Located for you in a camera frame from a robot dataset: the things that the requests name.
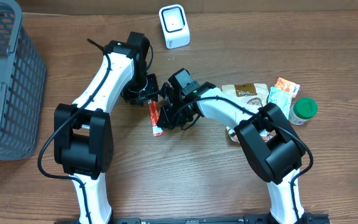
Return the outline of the red snack packet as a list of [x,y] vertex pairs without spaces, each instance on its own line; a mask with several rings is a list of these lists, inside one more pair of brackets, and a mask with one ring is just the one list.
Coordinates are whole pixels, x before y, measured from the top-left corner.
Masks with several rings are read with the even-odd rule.
[[149,107],[150,121],[152,124],[152,133],[154,137],[159,137],[163,135],[163,129],[157,126],[157,121],[159,119],[157,103],[152,100],[147,101]]

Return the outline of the white snack bag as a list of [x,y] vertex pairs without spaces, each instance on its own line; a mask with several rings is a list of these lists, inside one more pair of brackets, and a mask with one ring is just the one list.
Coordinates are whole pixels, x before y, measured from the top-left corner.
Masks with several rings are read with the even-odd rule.
[[248,105],[263,107],[267,104],[269,91],[264,83],[247,83],[240,85],[223,85],[224,94],[237,98]]

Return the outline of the teal snack pouch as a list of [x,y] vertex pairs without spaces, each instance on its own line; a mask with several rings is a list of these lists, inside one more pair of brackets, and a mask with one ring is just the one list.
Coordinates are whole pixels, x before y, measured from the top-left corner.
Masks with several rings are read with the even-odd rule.
[[281,109],[286,119],[288,119],[292,102],[292,95],[290,93],[272,86],[270,88],[268,102],[276,104]]

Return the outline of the small orange box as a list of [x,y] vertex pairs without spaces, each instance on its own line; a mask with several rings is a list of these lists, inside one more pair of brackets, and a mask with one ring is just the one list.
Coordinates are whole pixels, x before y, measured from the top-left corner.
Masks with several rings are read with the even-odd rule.
[[279,77],[274,87],[279,90],[290,93],[292,98],[294,99],[296,98],[301,86],[295,82]]

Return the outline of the green lidded jar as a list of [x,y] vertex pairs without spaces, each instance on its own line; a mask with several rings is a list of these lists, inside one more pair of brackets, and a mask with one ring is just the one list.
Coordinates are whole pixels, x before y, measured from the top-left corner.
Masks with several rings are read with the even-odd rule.
[[312,98],[300,98],[295,102],[288,115],[288,120],[294,125],[305,124],[318,112],[318,105]]

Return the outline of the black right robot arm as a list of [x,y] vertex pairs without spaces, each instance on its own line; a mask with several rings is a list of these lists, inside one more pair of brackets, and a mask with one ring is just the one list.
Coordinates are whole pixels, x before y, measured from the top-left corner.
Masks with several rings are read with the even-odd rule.
[[186,130],[203,117],[233,129],[248,164],[267,183],[274,222],[301,223],[298,178],[307,147],[276,104],[248,105],[210,82],[198,83],[184,68],[162,85],[159,94],[165,104],[158,127]]

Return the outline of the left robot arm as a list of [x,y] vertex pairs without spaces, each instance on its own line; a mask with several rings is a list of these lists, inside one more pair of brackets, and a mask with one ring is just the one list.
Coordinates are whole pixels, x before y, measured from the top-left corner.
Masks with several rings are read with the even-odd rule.
[[106,173],[114,154],[110,114],[117,100],[131,105],[158,100],[158,82],[146,60],[152,46],[144,34],[131,32],[125,42],[112,40],[98,48],[103,61],[86,90],[54,113],[54,158],[75,186],[76,223],[113,222]]

